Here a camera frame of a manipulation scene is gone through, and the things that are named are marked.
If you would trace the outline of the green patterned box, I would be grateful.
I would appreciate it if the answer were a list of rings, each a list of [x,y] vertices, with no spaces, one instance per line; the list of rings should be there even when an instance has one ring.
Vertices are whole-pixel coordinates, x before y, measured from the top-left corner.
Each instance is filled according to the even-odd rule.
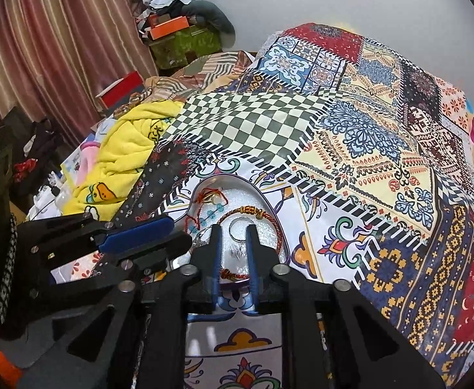
[[[190,26],[148,43],[160,70],[182,68],[197,58],[222,51],[217,30],[213,27]]]

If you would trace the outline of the red and white box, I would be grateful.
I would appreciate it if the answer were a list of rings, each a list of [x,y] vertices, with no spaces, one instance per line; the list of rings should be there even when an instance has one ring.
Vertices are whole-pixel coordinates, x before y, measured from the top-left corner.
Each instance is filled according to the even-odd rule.
[[[95,97],[105,110],[126,104],[132,94],[144,89],[144,79],[137,71],[117,79]]]

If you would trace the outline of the striped brown blanket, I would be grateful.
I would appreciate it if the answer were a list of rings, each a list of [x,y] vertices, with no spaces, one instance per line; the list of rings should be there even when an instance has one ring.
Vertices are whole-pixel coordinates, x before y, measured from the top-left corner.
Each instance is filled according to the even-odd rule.
[[[204,55],[180,68],[170,77],[149,77],[142,86],[132,91],[126,102],[113,110],[119,119],[129,110],[142,103],[161,100],[186,102],[198,93],[221,87],[237,78],[254,61],[245,51],[232,51]]]

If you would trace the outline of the pile of clothes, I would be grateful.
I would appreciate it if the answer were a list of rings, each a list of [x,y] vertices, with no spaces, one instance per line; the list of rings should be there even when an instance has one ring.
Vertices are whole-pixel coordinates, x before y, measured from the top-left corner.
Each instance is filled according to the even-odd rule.
[[[211,26],[224,35],[235,35],[235,28],[221,9],[206,0],[142,0],[144,10],[135,18],[140,38],[153,41],[147,29],[184,16],[190,26]]]

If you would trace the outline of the colourful patchwork bedspread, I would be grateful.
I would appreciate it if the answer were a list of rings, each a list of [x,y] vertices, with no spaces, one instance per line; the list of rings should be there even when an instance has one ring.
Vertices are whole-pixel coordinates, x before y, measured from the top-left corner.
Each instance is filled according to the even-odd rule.
[[[385,45],[333,26],[271,35],[252,64],[184,103],[109,220],[155,216],[194,179],[286,183],[289,265],[344,279],[457,388],[474,364],[474,111]],[[281,320],[250,289],[190,315],[187,388],[279,388]]]

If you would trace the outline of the orange box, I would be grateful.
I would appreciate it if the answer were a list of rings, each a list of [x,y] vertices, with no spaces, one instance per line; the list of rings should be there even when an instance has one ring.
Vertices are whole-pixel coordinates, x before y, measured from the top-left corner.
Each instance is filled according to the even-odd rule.
[[[151,38],[156,41],[172,33],[187,29],[189,27],[189,20],[186,17],[181,16],[173,18],[156,26],[152,26],[147,29],[147,32],[149,32]]]

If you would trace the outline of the yellow duck towel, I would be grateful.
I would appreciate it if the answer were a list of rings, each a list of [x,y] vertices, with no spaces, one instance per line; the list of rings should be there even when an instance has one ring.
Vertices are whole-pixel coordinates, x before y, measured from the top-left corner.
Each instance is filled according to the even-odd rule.
[[[126,200],[159,139],[184,107],[161,100],[139,104],[124,114],[103,139],[95,164],[62,209],[109,221]]]

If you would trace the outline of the striped curtain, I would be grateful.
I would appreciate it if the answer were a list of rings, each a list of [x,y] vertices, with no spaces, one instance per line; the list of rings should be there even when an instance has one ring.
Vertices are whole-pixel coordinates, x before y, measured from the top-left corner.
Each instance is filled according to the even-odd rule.
[[[0,0],[0,121],[17,106],[77,144],[100,119],[96,96],[158,73],[135,17],[142,0]]]

